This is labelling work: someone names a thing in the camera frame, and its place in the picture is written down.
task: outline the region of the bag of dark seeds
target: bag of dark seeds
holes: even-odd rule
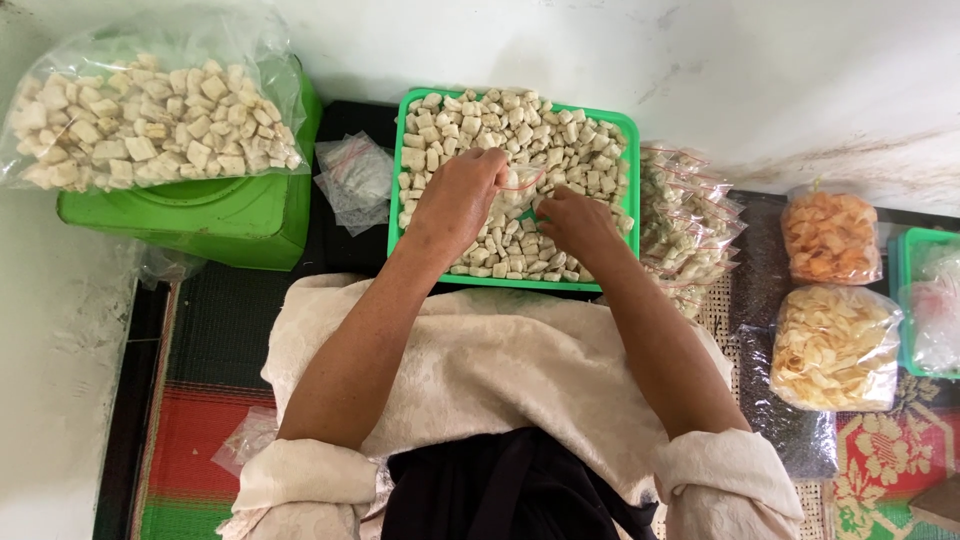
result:
[[[794,480],[837,473],[836,413],[803,410],[770,390],[773,339],[767,328],[741,326],[740,410],[751,429],[770,441]]]

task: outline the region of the bag of crackers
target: bag of crackers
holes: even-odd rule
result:
[[[808,410],[888,410],[902,319],[897,304],[865,287],[794,290],[780,306],[770,389]]]
[[[780,220],[798,283],[865,285],[883,277],[876,210],[849,193],[819,189],[794,194]]]

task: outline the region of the dark fabric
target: dark fabric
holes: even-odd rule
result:
[[[630,506],[540,428],[521,428],[392,456],[396,487],[382,540],[657,540],[657,503]]]

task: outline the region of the yellow chips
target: yellow chips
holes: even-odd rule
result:
[[[902,318],[891,300],[863,287],[791,292],[780,307],[770,389],[800,408],[889,409]]]

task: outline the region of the green plastic tray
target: green plastic tray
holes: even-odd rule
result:
[[[401,172],[400,168],[400,149],[403,148],[403,131],[405,124],[403,118],[407,115],[407,109],[410,102],[416,101],[431,92],[437,92],[443,96],[453,98],[460,97],[463,92],[438,90],[433,88],[417,88],[411,90],[403,101],[400,102],[399,117],[396,122],[396,148],[394,155],[394,188],[390,199],[390,228],[387,235],[387,255],[394,251],[396,243],[403,235],[403,230],[396,224],[396,218],[400,213],[400,184],[396,178]],[[636,128],[636,123],[625,114],[619,112],[610,112],[608,110],[585,109],[582,107],[571,107],[569,105],[553,105],[553,110],[577,110],[583,109],[587,118],[594,120],[606,120],[616,126],[619,126],[623,135],[630,142],[620,156],[630,163],[630,170],[627,171],[627,178],[630,180],[630,186],[627,188],[627,196],[623,200],[623,208],[627,215],[634,218],[634,229],[630,231],[625,240],[634,255],[639,258],[640,251],[640,133]],[[524,219],[533,217],[537,220],[532,210],[527,210],[519,217]],[[523,287],[532,289],[559,289],[559,290],[584,290],[600,291],[600,285],[597,283],[570,283],[570,282],[531,282],[529,280],[506,280],[501,278],[474,278],[473,276],[454,276],[452,274],[443,274],[440,276],[441,282],[462,283],[468,285],[485,285],[494,287]]]
[[[306,120],[297,141],[307,162],[323,109],[300,77]],[[306,245],[310,175],[269,174],[158,185],[122,191],[62,191],[64,223],[139,238],[230,266],[287,271]]]
[[[960,373],[932,374],[920,369],[913,363],[913,313],[909,298],[900,298],[900,288],[913,282],[914,250],[921,243],[947,244],[960,238],[960,234],[931,229],[913,228],[901,234],[896,241],[888,244],[887,255],[890,260],[890,297],[903,309],[903,322],[900,323],[900,352],[898,361],[910,375],[917,377],[936,377],[941,379],[960,379]]]

